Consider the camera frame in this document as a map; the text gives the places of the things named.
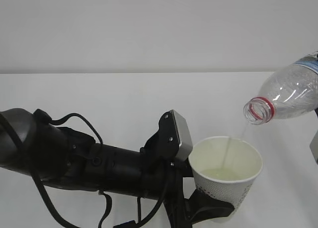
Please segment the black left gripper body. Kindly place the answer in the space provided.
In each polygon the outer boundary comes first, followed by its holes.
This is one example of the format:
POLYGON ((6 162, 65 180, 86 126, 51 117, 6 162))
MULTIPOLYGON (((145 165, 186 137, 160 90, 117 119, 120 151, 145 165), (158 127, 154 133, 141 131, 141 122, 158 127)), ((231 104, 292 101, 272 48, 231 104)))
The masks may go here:
POLYGON ((165 112, 159 119, 159 129, 140 149, 142 155, 142 181, 147 186, 150 181, 146 175, 163 173, 163 186, 159 198, 150 213, 139 220, 139 227, 148 223, 164 205, 172 228, 190 228, 192 224, 186 218, 185 198, 183 194, 183 176, 190 171, 188 159, 178 160, 176 128, 171 111, 165 112))

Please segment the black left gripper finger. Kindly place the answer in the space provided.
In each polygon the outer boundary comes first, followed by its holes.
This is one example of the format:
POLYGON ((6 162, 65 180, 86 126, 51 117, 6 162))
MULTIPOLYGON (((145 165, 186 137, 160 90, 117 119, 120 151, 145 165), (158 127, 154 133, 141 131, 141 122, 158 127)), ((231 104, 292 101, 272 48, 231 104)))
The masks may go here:
POLYGON ((226 218, 234 209, 231 203, 214 199, 198 189, 194 190, 189 199, 185 199, 186 218, 192 225, 215 218, 226 218))

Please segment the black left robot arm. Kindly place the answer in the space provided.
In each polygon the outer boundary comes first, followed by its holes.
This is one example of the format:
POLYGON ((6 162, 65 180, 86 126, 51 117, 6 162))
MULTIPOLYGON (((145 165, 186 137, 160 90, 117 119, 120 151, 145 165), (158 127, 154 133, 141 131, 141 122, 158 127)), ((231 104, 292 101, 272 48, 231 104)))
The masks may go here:
POLYGON ((110 193, 156 200, 146 217, 122 223, 123 228, 144 226, 160 206, 173 228, 190 228, 234 211, 232 203, 202 188, 184 197, 183 179, 193 176, 188 159, 193 145, 186 120, 176 111, 161 116, 158 130, 137 152, 105 145, 98 133, 90 136, 66 127, 73 116, 53 120, 43 110, 21 108, 0 114, 1 167, 31 176, 51 216, 63 227, 72 224, 57 212, 46 187, 98 192, 106 200, 104 218, 112 208, 110 193))

